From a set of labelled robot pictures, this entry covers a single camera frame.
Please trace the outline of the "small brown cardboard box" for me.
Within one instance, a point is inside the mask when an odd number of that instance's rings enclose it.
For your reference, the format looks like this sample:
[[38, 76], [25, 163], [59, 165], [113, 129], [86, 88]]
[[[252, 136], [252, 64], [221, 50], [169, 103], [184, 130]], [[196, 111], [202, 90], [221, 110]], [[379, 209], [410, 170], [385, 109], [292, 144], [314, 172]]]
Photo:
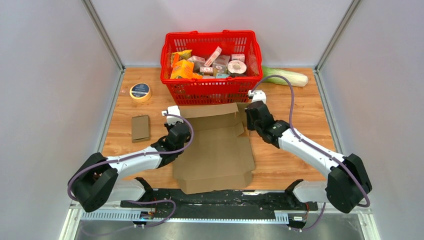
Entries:
[[131, 118], [131, 142], [139, 143], [151, 139], [150, 118], [139, 115]]

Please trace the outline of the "large cardboard sheet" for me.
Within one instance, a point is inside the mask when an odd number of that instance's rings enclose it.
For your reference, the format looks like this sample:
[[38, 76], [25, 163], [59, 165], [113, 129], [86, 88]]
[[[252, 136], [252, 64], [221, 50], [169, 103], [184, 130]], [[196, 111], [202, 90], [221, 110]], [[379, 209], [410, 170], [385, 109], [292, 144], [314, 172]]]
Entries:
[[173, 178], [187, 195], [246, 188], [253, 179], [254, 154], [247, 129], [247, 103], [182, 108], [194, 138], [172, 163]]

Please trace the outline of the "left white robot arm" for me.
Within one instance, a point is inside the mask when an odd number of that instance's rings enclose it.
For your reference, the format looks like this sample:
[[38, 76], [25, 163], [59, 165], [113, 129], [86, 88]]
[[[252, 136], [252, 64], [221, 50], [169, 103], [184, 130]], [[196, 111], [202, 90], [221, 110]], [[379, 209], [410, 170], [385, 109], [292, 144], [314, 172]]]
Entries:
[[194, 138], [193, 126], [187, 120], [165, 126], [168, 134], [145, 149], [109, 157], [100, 152], [91, 154], [68, 181], [68, 196], [87, 213], [117, 201], [134, 201], [142, 208], [148, 207], [153, 194], [147, 182], [140, 177], [129, 182], [123, 179], [172, 163]]

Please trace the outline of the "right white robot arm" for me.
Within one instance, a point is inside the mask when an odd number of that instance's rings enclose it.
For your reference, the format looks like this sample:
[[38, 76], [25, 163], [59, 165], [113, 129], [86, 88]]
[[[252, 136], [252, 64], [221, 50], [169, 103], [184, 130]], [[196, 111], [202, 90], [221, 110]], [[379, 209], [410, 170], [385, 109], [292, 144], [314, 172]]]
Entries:
[[267, 105], [256, 101], [247, 105], [247, 128], [256, 131], [264, 142], [292, 153], [318, 170], [324, 181], [298, 179], [286, 191], [286, 205], [299, 209], [304, 203], [330, 203], [348, 214], [355, 207], [370, 206], [372, 184], [362, 159], [329, 150], [301, 134], [283, 120], [275, 120]]

